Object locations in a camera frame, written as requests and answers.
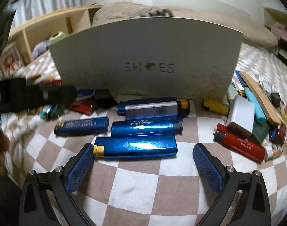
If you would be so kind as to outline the closet shelf with clothes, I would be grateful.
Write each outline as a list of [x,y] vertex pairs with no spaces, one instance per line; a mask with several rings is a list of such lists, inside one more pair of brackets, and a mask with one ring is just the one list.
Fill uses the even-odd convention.
[[277,37],[277,56],[287,65],[287,14],[273,8],[264,7],[263,23]]

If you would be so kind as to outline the purple plush toy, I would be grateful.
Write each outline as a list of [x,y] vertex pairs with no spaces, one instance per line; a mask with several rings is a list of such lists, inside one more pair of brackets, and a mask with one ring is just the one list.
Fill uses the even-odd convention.
[[44,40],[37,45],[35,45],[32,56],[34,59],[38,58],[40,55],[42,55],[46,50],[49,49],[49,46],[51,45],[51,42],[49,40]]

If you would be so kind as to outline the long wooden case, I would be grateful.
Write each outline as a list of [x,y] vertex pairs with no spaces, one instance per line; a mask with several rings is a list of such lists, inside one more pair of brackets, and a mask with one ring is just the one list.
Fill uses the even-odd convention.
[[267,118],[267,121],[273,126],[279,126],[281,124],[281,120],[277,114],[277,111],[269,101],[268,97],[256,83],[256,81],[254,81],[254,79],[249,74],[243,71],[240,72],[240,76],[243,78],[250,90],[254,93]]

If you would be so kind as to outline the wooden bedside shelf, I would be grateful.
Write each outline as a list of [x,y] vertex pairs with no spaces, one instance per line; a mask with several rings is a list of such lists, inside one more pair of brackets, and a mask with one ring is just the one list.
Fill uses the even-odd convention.
[[91,27],[95,13],[100,5],[86,5],[56,10],[30,19],[11,29],[8,43],[15,42],[25,65],[34,58],[32,50],[35,45],[56,32],[77,33]]

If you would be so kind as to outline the beige quilted duvet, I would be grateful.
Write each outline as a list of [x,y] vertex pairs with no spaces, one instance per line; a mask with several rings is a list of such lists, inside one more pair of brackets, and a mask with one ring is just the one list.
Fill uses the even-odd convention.
[[93,17],[92,27],[123,21],[156,10],[169,10],[175,17],[198,19],[213,22],[244,33],[244,42],[270,51],[278,48],[277,37],[266,29],[261,22],[252,22],[244,18],[217,12],[197,11],[180,7],[148,6],[130,1],[103,4]]

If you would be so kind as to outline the dark blue printed lighter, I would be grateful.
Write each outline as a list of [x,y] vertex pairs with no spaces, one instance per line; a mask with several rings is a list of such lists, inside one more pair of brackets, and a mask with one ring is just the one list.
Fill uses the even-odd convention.
[[54,134],[61,137],[87,136],[93,134],[107,133],[109,118],[98,117],[88,119],[75,119],[57,122]]

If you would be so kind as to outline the shiny blue lighter middle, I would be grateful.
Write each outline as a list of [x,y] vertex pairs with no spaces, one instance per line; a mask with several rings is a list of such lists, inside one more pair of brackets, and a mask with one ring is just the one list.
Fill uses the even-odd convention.
[[174,133],[181,134],[182,121],[174,119],[138,119],[113,122],[112,136],[156,135]]

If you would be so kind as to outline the white charger adapter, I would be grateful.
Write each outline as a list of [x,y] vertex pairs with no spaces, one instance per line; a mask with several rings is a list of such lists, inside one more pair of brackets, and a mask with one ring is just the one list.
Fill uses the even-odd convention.
[[254,104],[237,95],[230,106],[226,123],[227,128],[243,137],[250,137],[253,131],[254,113]]

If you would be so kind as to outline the shiny blue lighter front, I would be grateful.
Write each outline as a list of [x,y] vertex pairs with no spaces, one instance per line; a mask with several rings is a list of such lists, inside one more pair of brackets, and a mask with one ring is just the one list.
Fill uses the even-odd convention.
[[95,158],[155,158],[174,156],[177,152],[177,142],[173,134],[97,137],[93,145]]

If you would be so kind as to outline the silver label blue lighter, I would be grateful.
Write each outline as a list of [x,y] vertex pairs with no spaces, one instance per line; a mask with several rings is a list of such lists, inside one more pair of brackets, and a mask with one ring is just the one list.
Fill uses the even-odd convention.
[[190,109],[188,99],[178,100],[175,97],[132,99],[117,105],[118,115],[125,116],[127,120],[182,118],[189,115]]

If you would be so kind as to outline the green avocado plush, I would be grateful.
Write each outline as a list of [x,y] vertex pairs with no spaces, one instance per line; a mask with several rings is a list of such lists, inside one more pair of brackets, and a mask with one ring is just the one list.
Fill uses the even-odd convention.
[[66,36],[67,36],[67,33],[64,31],[55,32],[49,37],[49,41],[53,44],[64,39]]

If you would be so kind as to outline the red lighter right pile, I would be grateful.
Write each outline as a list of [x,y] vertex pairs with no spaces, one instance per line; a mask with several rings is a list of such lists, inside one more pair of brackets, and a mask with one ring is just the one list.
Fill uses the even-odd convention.
[[231,133],[226,126],[217,124],[214,131],[214,142],[237,152],[257,163],[262,163],[265,158],[265,149],[250,140]]

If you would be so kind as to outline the grey curtain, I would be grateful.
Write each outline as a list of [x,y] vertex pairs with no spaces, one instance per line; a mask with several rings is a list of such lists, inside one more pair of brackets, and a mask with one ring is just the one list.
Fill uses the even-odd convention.
[[11,24],[11,28],[15,28],[34,17],[80,5],[82,5],[81,0],[16,0],[9,3],[7,7],[15,10]]

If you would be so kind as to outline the yellow lighter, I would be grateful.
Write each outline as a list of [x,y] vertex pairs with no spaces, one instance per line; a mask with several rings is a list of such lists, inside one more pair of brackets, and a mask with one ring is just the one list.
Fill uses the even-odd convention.
[[211,111],[224,116],[228,116],[230,110],[229,104],[224,104],[218,101],[211,100],[209,98],[203,99],[201,107],[206,111]]

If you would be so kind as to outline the white shoe box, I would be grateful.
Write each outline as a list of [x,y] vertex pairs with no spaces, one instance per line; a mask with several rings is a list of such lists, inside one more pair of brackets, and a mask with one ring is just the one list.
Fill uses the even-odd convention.
[[220,101],[243,38],[242,32],[212,22],[146,17],[72,34],[50,53],[62,81],[78,88]]

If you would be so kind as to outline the shiny blue lighter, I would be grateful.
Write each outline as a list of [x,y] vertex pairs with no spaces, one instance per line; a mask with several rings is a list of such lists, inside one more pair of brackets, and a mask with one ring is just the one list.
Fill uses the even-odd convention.
[[177,142],[173,134],[97,137],[93,145],[95,158],[155,158],[174,156],[177,152]]
[[156,135],[174,133],[181,134],[182,121],[174,119],[138,119],[113,122],[112,136]]

